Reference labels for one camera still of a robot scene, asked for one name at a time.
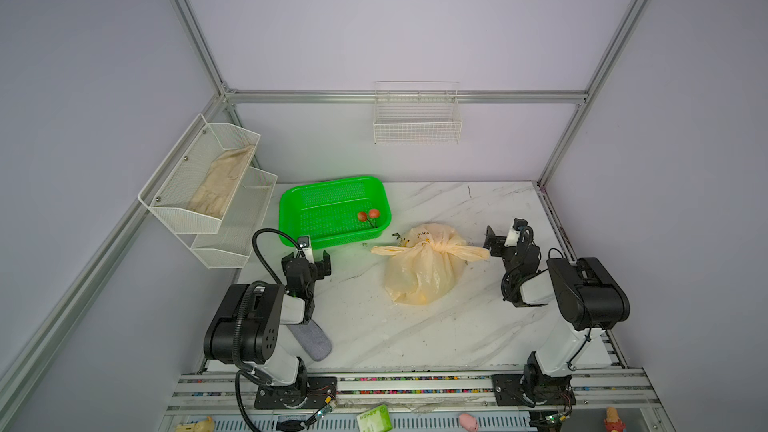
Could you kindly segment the green plastic basket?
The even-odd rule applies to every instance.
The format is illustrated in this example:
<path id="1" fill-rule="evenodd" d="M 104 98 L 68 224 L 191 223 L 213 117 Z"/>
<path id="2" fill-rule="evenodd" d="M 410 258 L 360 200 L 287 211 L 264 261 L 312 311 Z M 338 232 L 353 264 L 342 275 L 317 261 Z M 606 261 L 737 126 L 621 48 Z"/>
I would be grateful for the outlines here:
<path id="1" fill-rule="evenodd" d="M 358 212 L 371 209 L 380 211 L 378 219 L 357 219 Z M 318 249 L 376 239 L 391 222 L 386 189 L 373 176 L 293 187 L 279 201 L 278 229 L 294 239 L 309 236 Z"/>

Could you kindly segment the cream banana print plastic bag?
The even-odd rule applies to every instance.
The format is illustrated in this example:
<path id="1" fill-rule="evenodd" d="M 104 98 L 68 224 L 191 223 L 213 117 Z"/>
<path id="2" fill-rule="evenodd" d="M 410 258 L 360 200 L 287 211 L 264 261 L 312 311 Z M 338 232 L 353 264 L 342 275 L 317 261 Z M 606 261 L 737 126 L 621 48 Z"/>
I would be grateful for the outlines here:
<path id="1" fill-rule="evenodd" d="M 457 285 L 466 266 L 486 261 L 490 252 L 472 246 L 448 225 L 427 223 L 412 228 L 394 246 L 375 246 L 388 259 L 383 287 L 395 303 L 421 306 L 444 297 Z"/>

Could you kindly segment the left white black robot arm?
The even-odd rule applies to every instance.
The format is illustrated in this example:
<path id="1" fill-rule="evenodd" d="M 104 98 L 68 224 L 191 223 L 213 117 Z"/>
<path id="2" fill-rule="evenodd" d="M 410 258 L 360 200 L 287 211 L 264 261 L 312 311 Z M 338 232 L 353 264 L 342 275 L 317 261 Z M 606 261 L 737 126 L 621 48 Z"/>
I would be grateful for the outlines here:
<path id="1" fill-rule="evenodd" d="M 258 385 L 288 387 L 301 383 L 302 359 L 279 343 L 281 326 L 314 361 L 330 355 L 332 343 L 313 320 L 315 283 L 330 276 L 328 252 L 311 262 L 300 253 L 281 260 L 286 283 L 235 284 L 227 290 L 203 340 L 206 359 L 233 365 Z"/>

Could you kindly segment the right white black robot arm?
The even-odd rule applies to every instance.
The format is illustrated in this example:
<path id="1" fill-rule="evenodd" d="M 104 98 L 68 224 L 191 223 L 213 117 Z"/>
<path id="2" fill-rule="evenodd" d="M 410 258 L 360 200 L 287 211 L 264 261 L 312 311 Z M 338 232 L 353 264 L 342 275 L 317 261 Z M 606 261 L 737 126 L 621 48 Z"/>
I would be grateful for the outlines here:
<path id="1" fill-rule="evenodd" d="M 628 319 L 630 303 L 595 257 L 574 261 L 550 256 L 542 265 L 533 228 L 521 218 L 501 237 L 488 227 L 483 247 L 504 266 L 500 291 L 517 308 L 557 305 L 561 319 L 547 340 L 531 352 L 519 374 L 495 374 L 492 385 L 500 406 L 571 405 L 576 362 L 592 342 Z"/>

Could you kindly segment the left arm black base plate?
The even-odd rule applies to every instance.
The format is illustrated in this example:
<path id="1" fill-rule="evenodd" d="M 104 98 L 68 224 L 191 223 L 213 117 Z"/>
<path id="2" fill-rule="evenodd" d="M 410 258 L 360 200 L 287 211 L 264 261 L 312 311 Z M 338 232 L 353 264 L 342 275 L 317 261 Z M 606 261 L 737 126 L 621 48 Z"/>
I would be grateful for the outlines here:
<path id="1" fill-rule="evenodd" d="M 290 386 L 260 387 L 253 406 L 257 410 L 320 409 L 337 392 L 334 376 L 309 376 Z"/>

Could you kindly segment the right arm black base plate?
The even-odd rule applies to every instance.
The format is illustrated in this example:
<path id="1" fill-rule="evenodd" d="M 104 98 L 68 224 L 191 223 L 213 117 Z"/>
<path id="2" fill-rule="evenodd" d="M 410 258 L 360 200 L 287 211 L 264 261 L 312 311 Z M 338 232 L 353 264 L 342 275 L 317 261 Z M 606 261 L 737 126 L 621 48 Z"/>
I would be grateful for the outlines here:
<path id="1" fill-rule="evenodd" d="M 571 406 L 575 396 L 571 377 L 550 377 L 524 374 L 495 374 L 492 389 L 498 406 Z"/>

